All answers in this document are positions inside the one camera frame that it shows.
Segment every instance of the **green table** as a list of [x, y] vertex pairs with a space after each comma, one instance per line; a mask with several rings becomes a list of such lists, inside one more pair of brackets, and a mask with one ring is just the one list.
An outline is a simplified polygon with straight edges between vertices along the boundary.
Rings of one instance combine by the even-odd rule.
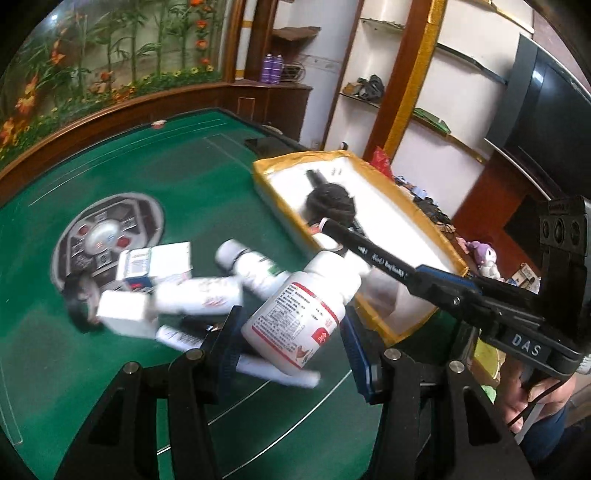
[[[52, 169], [0, 210], [0, 421], [25, 463], [52, 478], [85, 417], [118, 369], [170, 362], [178, 353], [70, 323], [49, 275], [51, 252], [85, 207], [117, 193], [156, 198], [161, 243], [191, 241], [193, 275], [221, 275], [213, 256], [228, 238], [295, 271], [307, 257], [255, 193], [244, 145], [261, 128], [222, 111], [169, 120], [102, 142]], [[246, 308], [260, 304], [247, 294]], [[443, 360], [453, 319], [438, 317], [407, 341], [420, 359]], [[357, 394], [339, 335], [310, 362], [314, 390], [237, 375], [231, 395], [208, 410], [217, 461], [232, 479], [356, 480], [373, 447], [380, 407]], [[158, 411], [161, 478], [171, 479], [165, 404]]]

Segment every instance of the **stuffed toy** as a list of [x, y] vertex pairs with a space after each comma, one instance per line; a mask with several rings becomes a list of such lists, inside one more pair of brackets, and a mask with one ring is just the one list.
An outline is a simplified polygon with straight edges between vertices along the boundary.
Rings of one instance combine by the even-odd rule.
[[483, 277], [503, 281], [499, 269], [496, 267], [496, 252], [490, 245], [481, 244], [480, 242], [468, 242], [466, 246], [472, 252], [474, 261]]

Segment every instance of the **white medicine bottle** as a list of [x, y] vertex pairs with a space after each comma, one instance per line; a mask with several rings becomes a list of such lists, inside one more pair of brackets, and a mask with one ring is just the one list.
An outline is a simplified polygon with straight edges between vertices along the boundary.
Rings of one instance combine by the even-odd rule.
[[216, 262], [240, 278], [242, 284], [261, 300], [273, 295], [291, 275], [280, 269], [273, 260], [253, 252], [234, 239], [224, 242], [217, 249]]
[[322, 251], [295, 272], [242, 327], [242, 336], [288, 375], [298, 373], [328, 340], [361, 286], [340, 255]]

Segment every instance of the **cardboard box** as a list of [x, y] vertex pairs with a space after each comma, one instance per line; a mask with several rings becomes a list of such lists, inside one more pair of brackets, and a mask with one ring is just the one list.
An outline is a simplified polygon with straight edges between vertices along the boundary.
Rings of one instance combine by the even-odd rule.
[[160, 327], [150, 295], [139, 291], [104, 291], [96, 316], [117, 335], [154, 339]]
[[191, 242], [125, 250], [119, 257], [116, 279], [133, 290], [188, 278], [191, 278]]

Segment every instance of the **bottle label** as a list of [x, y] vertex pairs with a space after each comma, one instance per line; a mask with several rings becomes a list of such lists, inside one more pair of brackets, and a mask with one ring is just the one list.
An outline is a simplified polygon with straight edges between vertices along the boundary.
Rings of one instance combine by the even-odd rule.
[[338, 324], [338, 317], [326, 303], [293, 282], [263, 307], [251, 328], [283, 358], [302, 368]]
[[194, 278], [181, 284], [187, 298], [207, 308], [224, 307], [235, 302], [235, 295], [228, 292], [236, 291], [236, 284], [229, 278]]
[[283, 272], [272, 260], [256, 252], [248, 252], [241, 256], [234, 271], [243, 278], [244, 284], [251, 290], [270, 288], [275, 284], [277, 276]]

